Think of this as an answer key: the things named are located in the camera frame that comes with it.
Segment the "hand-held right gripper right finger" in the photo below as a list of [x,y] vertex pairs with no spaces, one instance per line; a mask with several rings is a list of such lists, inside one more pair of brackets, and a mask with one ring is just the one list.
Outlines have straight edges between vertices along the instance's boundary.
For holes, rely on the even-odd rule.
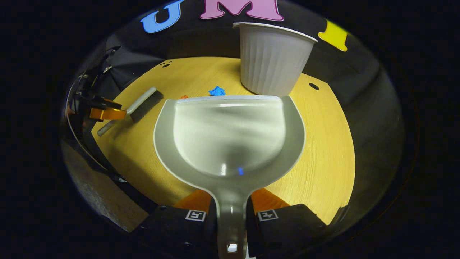
[[316,245],[326,224],[304,204],[289,205],[266,189],[247,207],[247,259],[295,259]]

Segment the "white ribbed cup garbage bin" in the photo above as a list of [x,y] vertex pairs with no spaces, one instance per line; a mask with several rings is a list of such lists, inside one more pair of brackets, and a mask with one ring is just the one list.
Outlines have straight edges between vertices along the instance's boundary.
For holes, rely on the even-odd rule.
[[257,95],[286,96],[294,89],[317,39],[289,28],[236,22],[240,82]]

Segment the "grey plastic dustpan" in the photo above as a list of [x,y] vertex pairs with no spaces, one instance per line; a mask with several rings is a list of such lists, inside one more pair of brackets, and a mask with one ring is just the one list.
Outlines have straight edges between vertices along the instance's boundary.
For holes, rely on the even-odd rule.
[[306,129],[290,96],[168,99],[153,143],[171,175],[214,199],[219,258],[245,259],[248,199],[296,165]]

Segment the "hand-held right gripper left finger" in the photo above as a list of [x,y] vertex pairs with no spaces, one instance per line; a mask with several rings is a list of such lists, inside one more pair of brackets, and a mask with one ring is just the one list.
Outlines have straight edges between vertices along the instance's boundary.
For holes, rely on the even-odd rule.
[[216,203],[202,190],[173,206],[159,205],[132,232],[148,249],[143,259],[219,259]]

